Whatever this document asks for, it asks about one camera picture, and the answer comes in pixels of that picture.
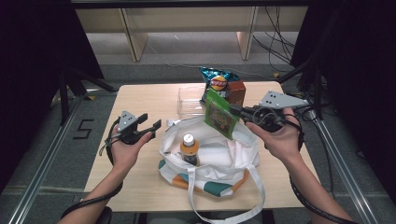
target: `forearm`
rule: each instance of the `forearm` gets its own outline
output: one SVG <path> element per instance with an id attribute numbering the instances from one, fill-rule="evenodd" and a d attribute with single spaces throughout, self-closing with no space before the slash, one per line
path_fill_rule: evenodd
<path id="1" fill-rule="evenodd" d="M 112 170 L 91 192 L 83 199 L 88 201 L 97 197 L 104 196 L 114 191 L 120 183 L 123 181 L 127 173 Z M 101 201 L 99 203 L 89 204 L 83 206 L 67 216 L 65 216 L 60 223 L 95 223 L 99 218 L 103 209 L 107 205 L 108 200 Z"/>
<path id="2" fill-rule="evenodd" d="M 288 169 L 293 183 L 307 201 L 328 214 L 351 220 L 347 212 L 320 185 L 317 178 L 304 163 L 301 155 L 289 160 L 283 160 L 283 163 Z M 315 213 L 311 212 L 310 215 L 313 223 L 331 223 L 328 219 L 320 217 Z"/>

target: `snack bag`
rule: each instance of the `snack bag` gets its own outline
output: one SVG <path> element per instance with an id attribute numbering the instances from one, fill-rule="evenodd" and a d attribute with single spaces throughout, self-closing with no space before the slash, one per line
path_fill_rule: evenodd
<path id="1" fill-rule="evenodd" d="M 214 68 L 200 67 L 201 74 L 204 77 L 205 92 L 202 96 L 201 102 L 205 102 L 208 90 L 214 90 L 219 96 L 227 98 L 229 96 L 228 83 L 239 81 L 237 74 L 221 71 Z"/>

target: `plastic bottle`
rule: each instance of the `plastic bottle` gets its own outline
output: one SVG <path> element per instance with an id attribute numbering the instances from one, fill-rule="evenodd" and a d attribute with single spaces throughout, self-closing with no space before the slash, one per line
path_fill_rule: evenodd
<path id="1" fill-rule="evenodd" d="M 198 140 L 195 140 L 192 134 L 188 133 L 184 135 L 183 142 L 180 143 L 180 152 L 182 154 L 183 160 L 197 166 L 199 164 L 198 149 Z"/>

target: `transparent plastic container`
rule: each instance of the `transparent plastic container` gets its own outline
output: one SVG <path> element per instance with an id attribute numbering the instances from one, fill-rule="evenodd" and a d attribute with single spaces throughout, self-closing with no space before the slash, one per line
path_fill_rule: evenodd
<path id="1" fill-rule="evenodd" d="M 205 87 L 181 87 L 178 89 L 177 113 L 180 119 L 194 118 L 205 114 L 201 104 Z"/>

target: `white tote bag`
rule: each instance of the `white tote bag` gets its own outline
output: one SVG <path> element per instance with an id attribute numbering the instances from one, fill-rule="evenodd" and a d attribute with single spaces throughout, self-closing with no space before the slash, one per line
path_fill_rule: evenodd
<path id="1" fill-rule="evenodd" d="M 204 122 L 205 117 L 183 119 L 174 124 L 163 135 L 159 170 L 171 185 L 187 189 L 191 208 L 198 217 L 209 223 L 240 223 L 255 217 L 263 208 L 265 190 L 256 170 L 259 165 L 258 138 L 244 125 L 237 123 L 233 129 L 233 140 L 226 138 Z M 185 134 L 192 134 L 198 140 L 200 165 L 183 161 L 180 143 Z M 192 194 L 202 190 L 217 197 L 234 192 L 251 175 L 260 192 L 261 202 L 246 213 L 224 220 L 202 217 L 194 207 Z"/>

